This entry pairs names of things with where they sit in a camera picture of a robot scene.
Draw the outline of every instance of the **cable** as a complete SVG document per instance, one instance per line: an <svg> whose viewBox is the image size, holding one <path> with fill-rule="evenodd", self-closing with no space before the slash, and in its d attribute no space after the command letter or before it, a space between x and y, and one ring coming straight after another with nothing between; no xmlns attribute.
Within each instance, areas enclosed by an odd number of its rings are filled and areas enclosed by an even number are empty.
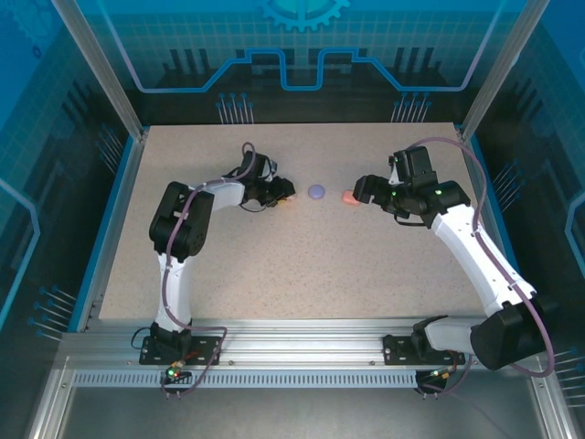
<svg viewBox="0 0 585 439"><path fill-rule="evenodd" d="M447 352L449 352L449 355L453 359L453 373L455 373L457 371L457 352L454 350L447 350Z"/></svg>
<svg viewBox="0 0 585 439"><path fill-rule="evenodd" d="M530 313L532 318L534 318L534 321L538 327L538 331L540 331L540 335L542 336L542 339L545 343L545 348L547 350L547 356L548 356L547 368L541 372L536 372L533 370L525 369L521 366L518 366L517 364L512 364L511 366L514 369L516 369L522 373L525 373L526 375L529 375L531 377L536 377L536 378L547 377L555 370L555 354L554 354L554 350L552 347L552 341L550 340L550 335L547 332L547 328L545 327L544 322L542 321L542 319L538 315L536 308L532 305L532 303L528 299L527 295L515 283L514 279L507 272L507 270L504 268L504 266L502 266L502 264L497 260L497 258L494 256L492 251L489 249L489 247L485 243L484 239L482 238L482 234L479 231L479 215L480 215L482 208L484 207L485 198L487 196L487 177L485 176L485 171L484 171L484 168L482 167L482 164L477 159L477 157L475 156L473 151L471 151L470 149L461 145L459 142L456 142L456 141L449 139L447 137L427 137L426 139L422 139L422 140L419 140L418 142L415 142L414 144L409 146L408 149L414 148L416 146L420 146L420 145L425 144L427 142L443 142L445 144L457 146L478 167L478 169L480 171L480 175L482 177L482 195L477 203L477 209L475 210L475 213L473 214L473 220L472 220L473 235L477 239L477 243L482 248L485 255L494 264L495 268L497 268L497 270L500 272L500 274L502 274L502 276L504 276L506 281L509 283L510 287L516 292L516 294L518 294L518 297L520 297L520 299L522 300L522 302L524 303L524 305L528 309L528 312Z"/></svg>
<svg viewBox="0 0 585 439"><path fill-rule="evenodd" d="M449 394L453 393L456 389L458 389L459 386L462 385L462 383L465 381L465 379L469 375L469 371L472 369L472 363L473 363L473 355L470 355L469 358L467 359L467 364L465 365L465 369L463 369L462 376L449 389L446 389L446 390L441 389L441 394L449 395Z"/></svg>
<svg viewBox="0 0 585 439"><path fill-rule="evenodd" d="M187 198L187 200L185 202L185 206L183 206L183 210L181 211L181 214L179 215L179 218L176 221L176 225L173 228L173 231L171 232L171 236L168 239L168 243L166 244L166 267L165 267L165 271L163 272L163 281L161 282L163 307L165 308L166 315L174 324L176 324L179 327L182 327L184 329L187 329L189 331L194 331L194 332L221 331L222 332L222 335L221 335L221 338L219 339L218 345L213 350L213 353L211 354L209 361L207 362L207 365L204 367L203 371L201 372L201 375L199 375L199 378L196 379L196 381L191 385L191 387L189 387L188 389L185 389L183 391L180 391L180 392L177 391L176 393L172 393L166 389L164 379L161 380L161 391L163 391L166 394L167 398L171 395L174 395L177 397L179 397L180 395L186 395L197 388L197 386L201 383L201 381L203 381L203 379L207 375L209 368L211 368L211 364L213 363L216 356L220 352L221 347L223 346L223 343L226 340L226 336L228 335L228 329L226 327L192 327L190 325L186 325L183 322L181 322L171 312L171 308L168 304L166 287L168 286L168 276L171 272L171 268L173 268L173 265L171 264L171 250L173 247L173 243L175 242L176 234L179 232L179 229L181 228L183 221L185 221L187 212L191 208L191 204L193 203L195 196L199 192L201 192L207 186L214 186L214 185L220 185L220 184L224 184L224 183L238 181L241 178L244 178L251 171L252 167L254 166L254 163L256 162L256 148L254 147L254 145L251 142L245 142L244 145L241 146L242 155L245 155L247 146L250 147L250 150L252 152L252 159L250 160L250 163L248 164L248 167L244 170L244 172L242 172L241 174L239 174L233 178L224 178L223 177L223 178L218 179L218 180L208 181L207 183L203 183L203 184L199 185L198 187L196 187L189 194L189 197Z"/></svg>
<svg viewBox="0 0 585 439"><path fill-rule="evenodd" d="M434 390L436 393L443 395L445 392L441 391L440 387L437 386L433 386L431 384L422 384L422 387L426 387L427 389L431 389ZM425 395L426 392L424 390L422 390L421 388L416 389L416 391L421 394L421 395ZM465 398L463 396L461 396L458 393L451 393L451 396L453 398L458 399L461 402L465 402L468 405L471 405L478 413L480 413L487 422L489 422L498 432L500 432L504 437L507 437L508 439L514 439L506 430L504 430L500 425L498 425L498 423L489 415L487 414L487 412L482 409L479 405L477 405L473 400L469 399L469 398Z"/></svg>
<svg viewBox="0 0 585 439"><path fill-rule="evenodd" d="M249 212L249 213L260 213L260 212L263 212L264 210L266 210L266 206L264 206L264 207L263 207L262 209L260 209L260 210L251 210L251 209L247 209L247 208L244 208L244 207L243 207L241 204L240 204L239 206L240 206L242 209L244 209L244 210L246 210L247 212Z"/></svg>
<svg viewBox="0 0 585 439"><path fill-rule="evenodd" d="M136 329L136 332L134 332L134 334L132 335L132 338L130 339L130 346L132 346L134 349L140 349L140 347L134 345L134 341L136 340L136 336L145 329L150 329L150 327L139 327L138 329Z"/></svg>
<svg viewBox="0 0 585 439"><path fill-rule="evenodd" d="M394 215L394 220L397 222L397 224L399 224L400 226L406 226L406 227L425 227L424 222L407 222L407 221L400 221L399 220L399 216L398 215Z"/></svg>
<svg viewBox="0 0 585 439"><path fill-rule="evenodd" d="M188 359L191 359L191 358L193 358L195 355L199 355L199 351L198 351L198 350L194 350L193 352L190 352L190 353L186 354L186 355L183 357L183 360L184 360L184 361L187 361Z"/></svg>

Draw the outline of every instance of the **speckled tabletop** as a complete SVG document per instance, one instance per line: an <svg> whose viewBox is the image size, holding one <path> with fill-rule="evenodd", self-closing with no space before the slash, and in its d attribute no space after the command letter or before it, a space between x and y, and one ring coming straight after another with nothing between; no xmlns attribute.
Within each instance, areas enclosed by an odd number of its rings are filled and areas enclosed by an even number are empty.
<svg viewBox="0 0 585 439"><path fill-rule="evenodd" d="M426 228L397 225L378 206L341 201L363 175L388 176L388 156L424 137L456 139L450 123L154 126L122 229L100 317L154 318L159 268L148 228L167 184L225 174L253 142L298 197L262 213L215 212L193 271L195 318L480 315L459 264ZM439 180L474 202L462 153L428 144ZM323 199L307 195L325 187Z"/></svg>

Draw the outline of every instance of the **blue border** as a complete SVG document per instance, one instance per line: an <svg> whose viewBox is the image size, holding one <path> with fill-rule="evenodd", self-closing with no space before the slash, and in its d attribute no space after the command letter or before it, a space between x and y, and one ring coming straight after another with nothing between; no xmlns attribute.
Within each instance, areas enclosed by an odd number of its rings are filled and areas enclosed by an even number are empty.
<svg viewBox="0 0 585 439"><path fill-rule="evenodd" d="M93 275L95 274L97 268L98 259L100 258L101 247L103 246L103 242L106 237L106 231L110 225L113 206L116 203L116 199L118 198L120 186L122 185L122 178L126 172L130 153L134 149L134 146L134 140L131 136L128 136L128 141L124 147L124 153L122 154L122 159L120 160L120 165L118 166L116 178L113 180L112 191L110 192L110 197L108 198L108 204L106 205L106 209L103 212L103 217L101 217L100 229L98 230L98 236L95 239L95 244L93 244L93 250L91 251L88 268L85 270L83 282L81 283L80 293L77 296L77 301L75 302L75 307L73 308L73 314L71 315L71 319L69 321L68 332L77 332L77 326L83 315L83 307L85 306L85 302L88 300L88 295L90 293L91 280L93 279Z"/></svg>
<svg viewBox="0 0 585 439"><path fill-rule="evenodd" d="M516 256L514 255L514 250L512 249L512 242L510 242L510 236L508 235L508 230L505 227L504 217L502 216L502 211L500 210L500 206L497 204L497 198L495 197L494 186L492 185L492 180L489 177L489 171L487 170L487 166L485 165L484 155L482 154L482 149L479 146L479 142L477 142L477 138L475 134L471 138L471 145L473 148L473 153L479 160L479 163L482 164L482 168L485 172L485 177L487 180L487 197L490 200L490 206L492 208L492 212L494 213L494 220L495 226L497 227L497 232L500 234L500 238L502 239L502 245L504 245L504 254L510 265L513 268L518 270L518 262L516 260Z"/></svg>

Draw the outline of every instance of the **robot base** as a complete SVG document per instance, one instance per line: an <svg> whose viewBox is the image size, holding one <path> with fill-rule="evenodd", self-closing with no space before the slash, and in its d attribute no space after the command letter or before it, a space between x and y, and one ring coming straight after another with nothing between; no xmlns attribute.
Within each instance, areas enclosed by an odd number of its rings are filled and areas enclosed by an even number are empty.
<svg viewBox="0 0 585 439"><path fill-rule="evenodd" d="M221 337L192 337L189 352L197 354L186 361L187 366L205 366L213 355ZM218 353L211 365L219 364ZM157 342L154 337L145 337L138 362L145 366L168 366L181 359L181 354L168 345Z"/></svg>
<svg viewBox="0 0 585 439"><path fill-rule="evenodd" d="M384 364L386 366L450 366L456 361L458 366L465 364L465 356L461 353L453 354L447 350L425 348L419 353L411 337L385 336L382 339L384 349Z"/></svg>

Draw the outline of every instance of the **purple ball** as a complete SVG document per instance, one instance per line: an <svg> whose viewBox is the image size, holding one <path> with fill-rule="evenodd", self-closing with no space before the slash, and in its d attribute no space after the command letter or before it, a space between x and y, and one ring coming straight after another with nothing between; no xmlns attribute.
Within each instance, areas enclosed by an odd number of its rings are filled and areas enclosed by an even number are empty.
<svg viewBox="0 0 585 439"><path fill-rule="evenodd" d="M325 196L325 188L321 185L312 185L309 187L309 197L312 199L321 199Z"/></svg>

